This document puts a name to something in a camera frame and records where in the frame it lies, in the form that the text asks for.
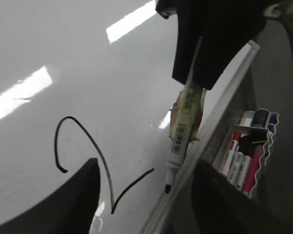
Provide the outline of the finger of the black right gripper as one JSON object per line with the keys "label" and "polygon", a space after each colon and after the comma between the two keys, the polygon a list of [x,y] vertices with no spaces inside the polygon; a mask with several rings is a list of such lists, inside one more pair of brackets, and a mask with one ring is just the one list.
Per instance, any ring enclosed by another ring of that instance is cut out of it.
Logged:
{"label": "finger of the black right gripper", "polygon": [[225,68],[266,25],[263,0],[209,0],[205,31],[193,68],[193,79],[211,90]]}
{"label": "finger of the black right gripper", "polygon": [[177,0],[178,38],[172,78],[185,84],[199,37],[204,34],[208,0]]}

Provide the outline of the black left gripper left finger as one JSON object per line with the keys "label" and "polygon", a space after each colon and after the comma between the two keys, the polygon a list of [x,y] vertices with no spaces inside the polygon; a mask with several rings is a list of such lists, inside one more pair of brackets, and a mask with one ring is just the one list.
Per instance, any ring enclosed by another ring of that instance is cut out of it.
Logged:
{"label": "black left gripper left finger", "polygon": [[0,225],[0,234],[87,234],[99,203],[100,169],[89,159],[46,199]]}

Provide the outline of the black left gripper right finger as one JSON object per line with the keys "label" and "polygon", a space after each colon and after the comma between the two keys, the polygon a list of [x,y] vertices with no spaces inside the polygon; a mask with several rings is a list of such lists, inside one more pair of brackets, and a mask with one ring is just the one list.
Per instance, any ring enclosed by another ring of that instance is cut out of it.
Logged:
{"label": "black left gripper right finger", "polygon": [[293,234],[293,226],[247,198],[205,160],[198,160],[190,208],[174,212],[171,234]]}

